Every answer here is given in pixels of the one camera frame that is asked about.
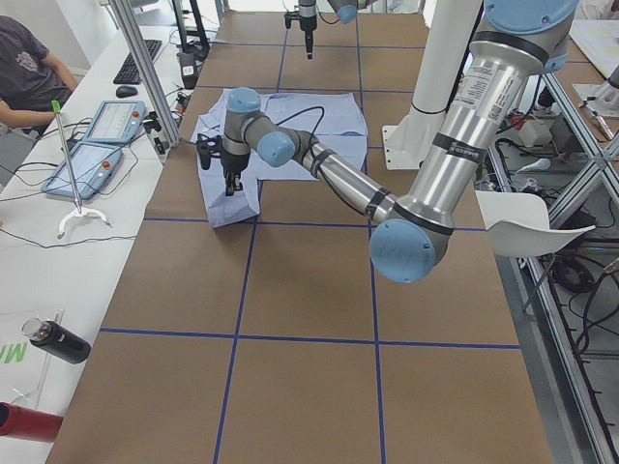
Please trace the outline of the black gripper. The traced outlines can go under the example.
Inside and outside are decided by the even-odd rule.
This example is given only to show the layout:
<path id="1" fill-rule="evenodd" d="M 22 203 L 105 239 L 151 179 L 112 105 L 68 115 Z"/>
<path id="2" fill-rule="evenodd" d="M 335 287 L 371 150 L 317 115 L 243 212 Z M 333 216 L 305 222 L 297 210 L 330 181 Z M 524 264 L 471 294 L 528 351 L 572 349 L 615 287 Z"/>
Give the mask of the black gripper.
<path id="1" fill-rule="evenodd" d="M 225 195 L 232 196 L 236 191 L 243 190 L 241 173 L 248 167 L 250 155 L 234 155 L 224 153 L 221 155 L 221 165 L 225 178 Z"/>
<path id="2" fill-rule="evenodd" d="M 305 34 L 305 45 L 307 58 L 313 58 L 313 32 L 316 30 L 316 15 L 301 16 L 300 19 L 301 30 Z"/>

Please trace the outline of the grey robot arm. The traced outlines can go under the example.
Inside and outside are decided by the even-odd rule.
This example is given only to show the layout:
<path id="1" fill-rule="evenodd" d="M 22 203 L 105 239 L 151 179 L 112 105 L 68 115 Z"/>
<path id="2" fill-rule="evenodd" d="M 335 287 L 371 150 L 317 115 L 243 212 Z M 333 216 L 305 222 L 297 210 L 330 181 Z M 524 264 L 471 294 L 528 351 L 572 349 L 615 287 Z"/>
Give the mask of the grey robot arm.
<path id="1" fill-rule="evenodd" d="M 344 24 L 356 18 L 357 12 L 373 4 L 373 1 L 362 0 L 329 0 L 328 4 L 334 11 L 337 20 Z M 317 28 L 317 18 L 320 12 L 314 0 L 299 1 L 291 12 L 284 14 L 284 25 L 290 29 L 293 21 L 299 22 L 299 27 L 304 34 L 306 55 L 309 60 L 313 58 L 313 33 Z"/>
<path id="2" fill-rule="evenodd" d="M 375 226 L 374 269 L 394 282 L 424 279 L 445 256 L 455 212 L 516 95 L 534 75 L 558 71 L 575 18 L 573 1 L 485 1 L 469 49 L 472 62 L 410 185 L 394 187 L 346 161 L 307 130 L 275 123 L 251 88 L 232 89 L 221 135 L 229 182 L 251 155 L 295 163 Z"/>

